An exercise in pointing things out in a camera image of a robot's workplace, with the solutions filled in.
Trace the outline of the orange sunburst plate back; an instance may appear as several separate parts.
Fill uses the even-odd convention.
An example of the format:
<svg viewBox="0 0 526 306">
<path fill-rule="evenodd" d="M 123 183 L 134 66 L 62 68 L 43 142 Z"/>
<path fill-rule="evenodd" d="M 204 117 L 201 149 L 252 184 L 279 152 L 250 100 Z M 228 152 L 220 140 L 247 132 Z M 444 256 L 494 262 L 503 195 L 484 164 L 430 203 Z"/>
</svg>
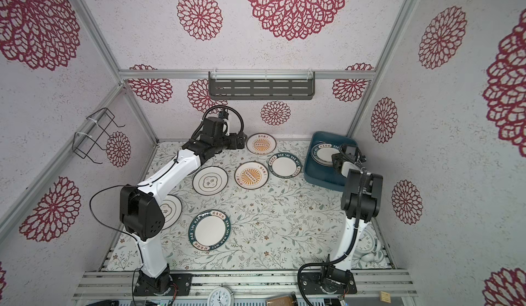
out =
<svg viewBox="0 0 526 306">
<path fill-rule="evenodd" d="M 255 155 L 268 155 L 275 151 L 277 141 L 267 133 L 255 133 L 248 137 L 246 147 L 250 153 Z"/>
</svg>

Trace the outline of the orange sunburst plate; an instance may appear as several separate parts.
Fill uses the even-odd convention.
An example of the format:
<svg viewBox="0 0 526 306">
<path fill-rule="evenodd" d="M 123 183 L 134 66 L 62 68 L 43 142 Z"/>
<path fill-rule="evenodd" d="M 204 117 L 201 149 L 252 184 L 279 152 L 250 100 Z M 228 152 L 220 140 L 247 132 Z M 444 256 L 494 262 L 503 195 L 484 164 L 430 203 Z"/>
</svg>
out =
<svg viewBox="0 0 526 306">
<path fill-rule="evenodd" d="M 235 170 L 234 178 L 241 188 L 257 190 L 267 183 L 269 173 L 267 167 L 260 162 L 246 162 Z"/>
<path fill-rule="evenodd" d="M 246 147 L 250 153 L 255 155 L 268 155 L 275 151 L 277 141 L 267 133 L 255 133 L 248 137 Z"/>
</svg>

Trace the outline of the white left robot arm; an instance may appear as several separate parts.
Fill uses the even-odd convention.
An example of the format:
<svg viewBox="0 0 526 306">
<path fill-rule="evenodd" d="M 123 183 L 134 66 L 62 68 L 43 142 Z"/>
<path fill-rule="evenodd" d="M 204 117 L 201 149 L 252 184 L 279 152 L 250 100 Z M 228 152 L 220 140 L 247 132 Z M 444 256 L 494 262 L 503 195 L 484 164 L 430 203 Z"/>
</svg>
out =
<svg viewBox="0 0 526 306">
<path fill-rule="evenodd" d="M 119 219 L 125 232 L 136 239 L 144 276 L 158 279 L 169 271 L 160 241 L 165 222 L 160 206 L 169 192 L 215 155 L 245 148 L 244 120 L 238 112 L 232 113 L 241 124 L 239 132 L 230 132 L 225 110 L 217 116 L 204 116 L 192 137 L 167 165 L 137 186 L 121 188 Z"/>
</svg>

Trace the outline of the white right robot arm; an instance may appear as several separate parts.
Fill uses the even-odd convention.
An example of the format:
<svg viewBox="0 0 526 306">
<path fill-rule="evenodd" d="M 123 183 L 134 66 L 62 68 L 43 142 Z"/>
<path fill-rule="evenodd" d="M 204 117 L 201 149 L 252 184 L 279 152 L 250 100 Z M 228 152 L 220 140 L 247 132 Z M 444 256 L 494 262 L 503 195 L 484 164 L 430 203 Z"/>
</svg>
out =
<svg viewBox="0 0 526 306">
<path fill-rule="evenodd" d="M 367 227 L 379 214 L 384 178 L 364 167 L 366 157 L 351 144 L 341 144 L 331 158 L 335 170 L 345 178 L 341 197 L 345 222 L 330 265 L 346 270 L 355 258 L 359 263 L 379 263 L 384 258 L 381 243 Z"/>
</svg>

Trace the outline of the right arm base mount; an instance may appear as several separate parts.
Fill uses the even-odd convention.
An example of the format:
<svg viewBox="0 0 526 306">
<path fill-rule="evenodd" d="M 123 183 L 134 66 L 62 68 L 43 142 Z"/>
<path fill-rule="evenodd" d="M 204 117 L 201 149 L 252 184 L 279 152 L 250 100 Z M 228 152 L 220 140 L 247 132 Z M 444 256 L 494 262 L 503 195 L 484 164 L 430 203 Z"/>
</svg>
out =
<svg viewBox="0 0 526 306">
<path fill-rule="evenodd" d="M 357 285 L 349 270 L 340 270 L 333 266 L 322 268 L 319 272 L 302 272 L 297 277 L 301 291 L 311 294 L 356 294 Z"/>
</svg>

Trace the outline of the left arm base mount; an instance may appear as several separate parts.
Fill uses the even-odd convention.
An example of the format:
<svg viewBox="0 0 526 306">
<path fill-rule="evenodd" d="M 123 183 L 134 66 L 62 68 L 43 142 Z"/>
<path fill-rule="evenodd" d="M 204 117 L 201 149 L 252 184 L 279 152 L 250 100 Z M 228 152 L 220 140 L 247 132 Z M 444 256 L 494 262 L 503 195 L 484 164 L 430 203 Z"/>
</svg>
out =
<svg viewBox="0 0 526 306">
<path fill-rule="evenodd" d="M 192 274 L 164 273 L 155 279 L 140 271 L 133 296 L 188 296 L 192 280 Z"/>
</svg>

